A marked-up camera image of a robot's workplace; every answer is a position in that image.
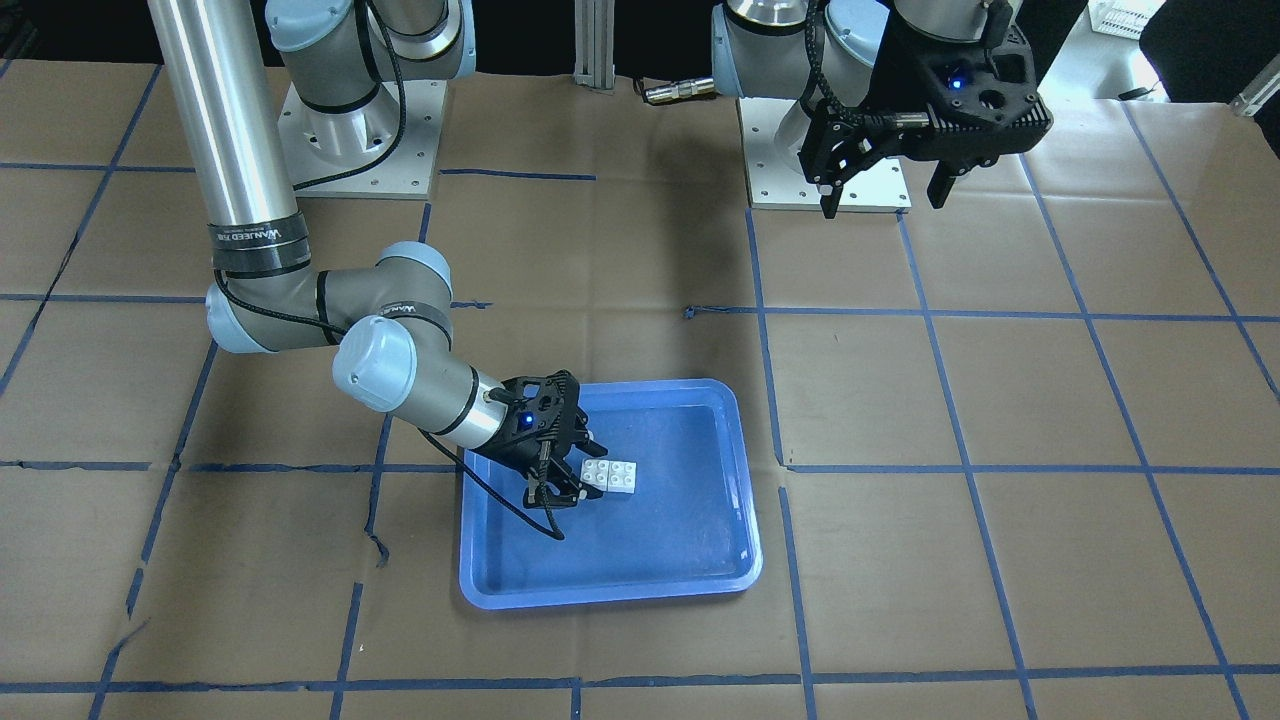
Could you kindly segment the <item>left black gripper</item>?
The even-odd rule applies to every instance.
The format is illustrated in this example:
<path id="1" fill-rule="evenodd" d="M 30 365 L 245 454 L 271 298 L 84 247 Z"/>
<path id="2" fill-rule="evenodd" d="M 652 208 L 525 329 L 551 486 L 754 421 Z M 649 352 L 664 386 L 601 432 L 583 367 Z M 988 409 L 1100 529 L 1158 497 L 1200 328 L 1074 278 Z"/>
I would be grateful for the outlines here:
<path id="1" fill-rule="evenodd" d="M 1033 149 L 1053 124 L 1012 18 L 858 18 L 840 24 L 840 42 L 870 68 L 869 87 L 815 102 L 797 152 L 827 219 L 883 158 L 934 161 L 925 195 L 942 209 L 974 168 Z"/>

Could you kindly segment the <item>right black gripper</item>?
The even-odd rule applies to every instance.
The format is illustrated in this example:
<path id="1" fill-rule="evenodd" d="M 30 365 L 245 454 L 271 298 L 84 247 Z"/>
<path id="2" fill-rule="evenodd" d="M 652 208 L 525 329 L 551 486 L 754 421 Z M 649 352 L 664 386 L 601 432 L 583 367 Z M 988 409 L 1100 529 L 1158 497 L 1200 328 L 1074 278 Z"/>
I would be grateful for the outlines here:
<path id="1" fill-rule="evenodd" d="M 607 480 L 591 477 L 586 466 L 588 460 L 604 457 L 608 450 L 586 428 L 577 378 L 567 370 L 521 375 L 488 389 L 484 398 L 506 405 L 498 432 L 484 445 L 484 456 L 525 477 L 524 506 L 541 507 L 548 523 L 543 527 L 532 521 L 532 527 L 554 541 L 564 541 L 552 505 L 576 506 L 584 498 L 602 498 L 607 488 Z"/>

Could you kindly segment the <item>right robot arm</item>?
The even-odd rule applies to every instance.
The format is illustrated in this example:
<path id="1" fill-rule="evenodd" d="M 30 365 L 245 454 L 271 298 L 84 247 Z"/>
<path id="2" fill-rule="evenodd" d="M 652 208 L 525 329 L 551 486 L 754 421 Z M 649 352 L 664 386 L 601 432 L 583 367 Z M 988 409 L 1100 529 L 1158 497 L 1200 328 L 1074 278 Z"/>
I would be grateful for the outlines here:
<path id="1" fill-rule="evenodd" d="M 436 448 L 472 450 L 526 483 L 515 515 L 600 498 L 568 464 L 602 457 L 566 370 L 497 380 L 453 352 L 451 268 L 404 241 L 364 269 L 312 265 L 301 190 L 374 170 L 407 132 L 404 81 L 467 74 L 466 1 L 270 1 L 265 19 L 308 137 L 343 169 L 291 177 L 247 1 L 151 1 L 150 15 L 210 217 L 206 323 L 230 354 L 333 346 L 332 378 Z"/>

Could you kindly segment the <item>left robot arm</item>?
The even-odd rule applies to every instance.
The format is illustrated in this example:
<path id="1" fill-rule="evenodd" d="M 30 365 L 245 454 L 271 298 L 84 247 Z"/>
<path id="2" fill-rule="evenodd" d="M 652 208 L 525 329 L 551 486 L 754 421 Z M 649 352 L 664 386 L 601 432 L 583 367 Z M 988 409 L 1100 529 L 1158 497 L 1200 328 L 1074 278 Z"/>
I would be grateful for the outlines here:
<path id="1" fill-rule="evenodd" d="M 1053 124 L 1016 1 L 722 1 L 719 94 L 790 101 L 783 145 L 835 218 L 886 158 L 931 161 L 932 208 L 978 167 L 1033 149 Z"/>

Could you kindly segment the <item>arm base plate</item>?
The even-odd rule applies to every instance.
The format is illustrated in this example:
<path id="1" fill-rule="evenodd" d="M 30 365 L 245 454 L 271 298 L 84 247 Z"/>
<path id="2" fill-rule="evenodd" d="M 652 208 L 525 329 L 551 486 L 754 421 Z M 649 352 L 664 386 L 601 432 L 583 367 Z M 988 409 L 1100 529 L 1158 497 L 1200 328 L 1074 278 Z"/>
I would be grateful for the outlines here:
<path id="1" fill-rule="evenodd" d="M 326 114 L 302 102 L 289 88 L 278 119 L 285 164 L 293 184 L 371 169 L 342 179 L 297 190 L 311 199 L 384 199 L 426 201 L 436 174 L 448 83 L 412 79 L 385 82 L 374 100 L 344 114 Z"/>
<path id="2" fill-rule="evenodd" d="M 741 97 L 739 118 L 751 206 L 818 211 L 820 193 L 803 177 L 797 159 L 809 127 L 809 118 L 797 101 Z M 838 209 L 844 213 L 905 213 L 911 206 L 899 160 L 884 159 L 845 186 Z"/>

